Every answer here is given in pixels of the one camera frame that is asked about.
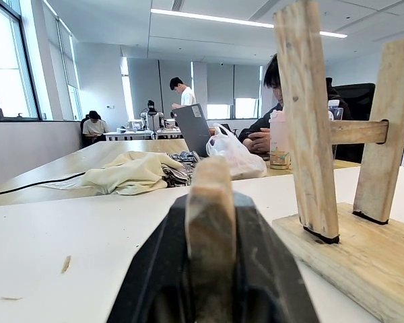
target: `ceiling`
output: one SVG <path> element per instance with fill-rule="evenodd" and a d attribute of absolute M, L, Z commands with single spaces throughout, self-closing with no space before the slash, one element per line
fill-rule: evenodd
<path fill-rule="evenodd" d="M 273 23 L 273 13 L 294 0 L 183 0 L 181 11 Z M 325 60 L 336 63 L 380 51 L 404 38 L 404 0 L 317 0 Z M 82 42 L 123 45 L 127 57 L 265 64 L 276 52 L 272 29 L 151 14 L 173 0 L 49 0 Z"/>

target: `silver laptop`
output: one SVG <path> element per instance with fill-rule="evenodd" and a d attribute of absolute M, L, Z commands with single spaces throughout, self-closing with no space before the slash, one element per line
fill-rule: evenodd
<path fill-rule="evenodd" d="M 207 142 L 211 135 L 199 103 L 172 111 L 182 136 L 190 151 L 196 151 L 200 157 L 208 157 Z"/>

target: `wood shaving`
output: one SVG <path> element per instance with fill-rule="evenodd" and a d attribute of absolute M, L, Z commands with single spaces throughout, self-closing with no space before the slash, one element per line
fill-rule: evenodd
<path fill-rule="evenodd" d="M 71 256 L 67 256 L 65 259 L 65 263 L 63 264 L 63 268 L 61 269 L 61 273 L 64 274 L 70 265 Z"/>
<path fill-rule="evenodd" d="M 19 298 L 13 298 L 13 297 L 0 297 L 0 299 L 2 301 L 19 301 L 20 299 L 22 299 L 22 297 Z"/>

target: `wooden block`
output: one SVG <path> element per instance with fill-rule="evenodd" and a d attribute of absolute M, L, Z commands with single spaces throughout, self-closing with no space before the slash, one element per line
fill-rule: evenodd
<path fill-rule="evenodd" d="M 228 163 L 199 163 L 186 205 L 186 239 L 196 321 L 232 323 L 236 218 Z"/>
<path fill-rule="evenodd" d="M 353 210 L 386 223 L 404 148 L 404 39 L 383 47 L 370 115 L 380 120 L 389 121 L 386 142 L 365 145 Z"/>
<path fill-rule="evenodd" d="M 382 322 L 404 322 L 404 223 L 388 225 L 352 215 L 338 204 L 341 241 L 324 244 L 305 232 L 298 216 L 273 222 L 292 254 Z"/>
<path fill-rule="evenodd" d="M 389 122 L 332 120 L 330 126 L 331 143 L 333 145 L 384 143 L 388 133 Z"/>
<path fill-rule="evenodd" d="M 318 5 L 299 1 L 277 12 L 274 19 L 300 221 L 336 241 L 337 204 Z"/>

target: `young man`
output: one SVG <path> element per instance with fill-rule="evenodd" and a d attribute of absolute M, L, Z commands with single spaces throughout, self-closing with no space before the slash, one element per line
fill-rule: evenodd
<path fill-rule="evenodd" d="M 98 141 L 105 141 L 105 133 L 108 132 L 108 126 L 104 122 L 96 111 L 90 111 L 88 114 L 89 120 L 83 123 L 82 133 L 86 138 L 92 140 L 92 143 Z"/>
<path fill-rule="evenodd" d="M 179 77 L 171 79 L 169 87 L 172 91 L 177 91 L 181 94 L 181 104 L 173 103 L 172 109 L 181 108 L 182 106 L 190 106 L 196 103 L 195 93 L 189 86 L 185 85 Z"/>
<path fill-rule="evenodd" d="M 349 107 L 331 85 L 332 79 L 327 78 L 328 100 L 339 100 L 339 107 L 343 108 L 343 120 L 351 120 Z M 248 129 L 243 129 L 239 140 L 251 153 L 269 152 L 269 119 L 274 110 L 283 110 L 283 94 L 281 92 L 280 73 L 278 69 L 277 54 L 269 62 L 263 85 L 273 90 L 278 104 L 270 109 L 262 118 L 258 119 Z"/>

